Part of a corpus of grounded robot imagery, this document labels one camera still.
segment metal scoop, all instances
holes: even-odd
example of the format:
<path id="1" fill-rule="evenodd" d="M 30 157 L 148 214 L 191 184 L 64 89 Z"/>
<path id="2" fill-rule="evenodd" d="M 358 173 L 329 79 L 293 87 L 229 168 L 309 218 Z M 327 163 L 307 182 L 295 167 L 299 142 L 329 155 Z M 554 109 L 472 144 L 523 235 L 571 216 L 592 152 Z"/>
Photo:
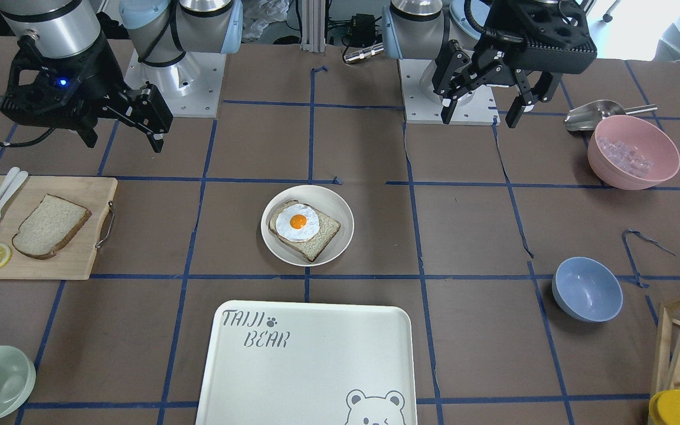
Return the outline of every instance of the metal scoop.
<path id="1" fill-rule="evenodd" d="M 566 129 L 569 132 L 594 130 L 594 127 L 608 116 L 632 115 L 635 113 L 658 110 L 658 105 L 644 105 L 624 109 L 618 102 L 612 100 L 595 100 L 586 105 L 573 108 L 566 116 Z"/>

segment white tray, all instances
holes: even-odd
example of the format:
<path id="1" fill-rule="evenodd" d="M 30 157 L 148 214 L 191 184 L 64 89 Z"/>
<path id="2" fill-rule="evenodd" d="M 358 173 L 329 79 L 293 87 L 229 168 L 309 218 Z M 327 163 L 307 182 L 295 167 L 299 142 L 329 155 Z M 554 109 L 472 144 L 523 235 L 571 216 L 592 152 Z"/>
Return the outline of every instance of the white tray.
<path id="1" fill-rule="evenodd" d="M 225 302 L 196 425 L 416 425 L 412 347 L 397 307 Z"/>

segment egg white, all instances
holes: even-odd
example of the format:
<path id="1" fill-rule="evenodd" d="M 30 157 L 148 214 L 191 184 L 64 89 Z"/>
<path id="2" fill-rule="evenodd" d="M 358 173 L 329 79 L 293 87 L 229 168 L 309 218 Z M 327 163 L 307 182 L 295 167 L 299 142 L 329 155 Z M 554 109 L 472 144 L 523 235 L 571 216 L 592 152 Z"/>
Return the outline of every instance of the egg white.
<path id="1" fill-rule="evenodd" d="M 296 214 L 306 217 L 306 225 L 302 228 L 293 228 L 290 225 L 291 218 Z M 319 233 L 319 216 L 309 205 L 294 204 L 277 216 L 275 228 L 280 236 L 291 242 L 306 242 Z"/>

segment tray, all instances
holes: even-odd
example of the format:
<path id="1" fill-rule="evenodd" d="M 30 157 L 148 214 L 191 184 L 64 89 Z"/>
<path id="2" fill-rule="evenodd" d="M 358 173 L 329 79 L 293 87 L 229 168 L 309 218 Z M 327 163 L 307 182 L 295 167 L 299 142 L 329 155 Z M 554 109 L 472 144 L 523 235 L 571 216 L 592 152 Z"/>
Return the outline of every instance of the tray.
<path id="1" fill-rule="evenodd" d="M 4 176 L 0 175 L 0 184 Z M 0 220 L 0 242 L 12 247 L 12 237 L 22 221 L 38 206 L 46 194 L 83 205 L 91 210 L 91 218 L 83 225 L 67 247 L 50 259 L 32 259 L 12 250 L 9 263 L 0 268 L 0 279 L 67 279 L 86 280 L 96 259 L 104 218 L 109 201 L 117 188 L 116 178 L 29 176 L 7 202 Z"/>
<path id="2" fill-rule="evenodd" d="M 196 425 L 416 425 L 412 347 L 397 307 L 225 302 Z"/>

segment blue bowl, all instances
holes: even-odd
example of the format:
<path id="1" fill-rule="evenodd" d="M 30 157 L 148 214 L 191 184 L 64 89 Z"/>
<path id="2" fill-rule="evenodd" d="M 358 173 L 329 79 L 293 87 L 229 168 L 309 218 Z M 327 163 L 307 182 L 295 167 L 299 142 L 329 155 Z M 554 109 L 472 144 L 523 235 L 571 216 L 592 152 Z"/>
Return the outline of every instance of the blue bowl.
<path id="1" fill-rule="evenodd" d="M 564 312 L 581 321 L 609 321 L 623 306 L 618 279 L 607 267 L 586 257 L 572 257 L 558 266 L 552 295 Z"/>

